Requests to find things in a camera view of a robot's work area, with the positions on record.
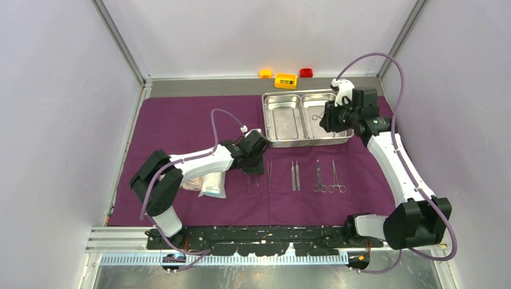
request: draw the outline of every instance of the plastic bag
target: plastic bag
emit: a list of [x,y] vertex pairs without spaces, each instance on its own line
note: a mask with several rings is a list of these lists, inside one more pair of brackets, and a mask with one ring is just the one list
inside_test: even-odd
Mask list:
[[209,196],[225,199],[225,172],[209,173],[204,176],[199,197]]
[[204,177],[200,176],[195,179],[189,179],[181,187],[187,191],[200,191],[202,188],[202,183],[204,182]]

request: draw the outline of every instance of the stainless steel tray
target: stainless steel tray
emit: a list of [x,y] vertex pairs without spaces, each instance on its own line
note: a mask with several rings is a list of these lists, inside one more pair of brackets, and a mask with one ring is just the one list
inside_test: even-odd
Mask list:
[[320,126],[331,90],[265,93],[262,96],[266,137],[273,148],[339,145],[354,134],[350,129],[327,133]]
[[286,95],[263,98],[266,137],[271,141],[303,140],[306,138],[300,96]]

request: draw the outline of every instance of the red object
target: red object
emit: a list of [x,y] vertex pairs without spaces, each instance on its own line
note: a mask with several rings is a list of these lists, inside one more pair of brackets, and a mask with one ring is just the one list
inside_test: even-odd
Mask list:
[[302,68],[300,69],[300,77],[301,78],[305,78],[305,77],[312,77],[312,68]]

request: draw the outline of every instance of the yellow battery pack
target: yellow battery pack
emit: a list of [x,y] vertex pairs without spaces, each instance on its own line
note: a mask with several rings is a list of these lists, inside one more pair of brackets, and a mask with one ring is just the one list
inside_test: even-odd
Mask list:
[[259,71],[259,78],[272,78],[272,72],[271,69],[261,69]]
[[298,75],[277,73],[275,76],[275,87],[278,89],[296,89]]

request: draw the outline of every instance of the robotic arm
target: robotic arm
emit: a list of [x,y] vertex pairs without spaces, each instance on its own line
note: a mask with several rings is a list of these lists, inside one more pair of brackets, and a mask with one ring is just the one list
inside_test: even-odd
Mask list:
[[[445,224],[418,190],[422,189],[447,219],[451,214],[451,204],[447,198],[437,198],[421,179],[403,148],[399,134],[396,134],[398,148],[394,148],[391,118],[380,117],[376,89],[354,87],[345,79],[334,79],[332,88],[337,98],[325,104],[325,113],[319,125],[327,132],[354,130],[355,135],[362,139],[364,146],[378,161],[392,189],[396,205],[390,216],[349,216],[345,227],[350,235],[386,240],[393,249],[439,244],[444,236]],[[419,187],[413,185],[397,154],[398,150]]]
[[172,206],[182,183],[208,173],[234,169],[243,169],[247,174],[262,174],[263,154],[267,148],[268,140],[261,134],[261,130],[253,129],[238,141],[223,141],[215,152],[207,157],[193,159],[195,156],[211,152],[212,149],[170,156],[163,150],[155,151],[131,179],[130,186],[141,203],[144,203],[151,179],[158,170],[173,161],[189,159],[163,171],[165,175],[159,176],[159,180],[153,186],[146,208],[147,215],[152,217],[167,237],[171,237],[182,227]]
[[[445,224],[439,215],[419,193],[422,190],[439,207],[448,219],[451,204],[447,198],[437,198],[415,170],[406,154],[399,135],[397,149],[391,136],[391,118],[380,117],[377,92],[374,88],[354,87],[345,79],[332,82],[337,92],[335,101],[325,104],[320,126],[327,132],[353,129],[364,146],[374,155],[390,184],[396,209],[389,216],[361,214],[349,216],[345,228],[349,237],[368,236],[386,240],[393,249],[439,244],[445,232]],[[182,227],[172,203],[180,185],[190,179],[212,172],[243,169],[245,173],[263,173],[263,153],[268,140],[260,130],[252,130],[238,141],[224,141],[216,151],[202,158],[211,149],[187,155],[168,155],[162,150],[154,152],[130,182],[133,192],[144,203],[146,192],[153,176],[165,169],[155,183],[148,205],[147,215],[162,229],[167,237],[176,234]],[[419,186],[415,187],[400,157],[408,165]]]

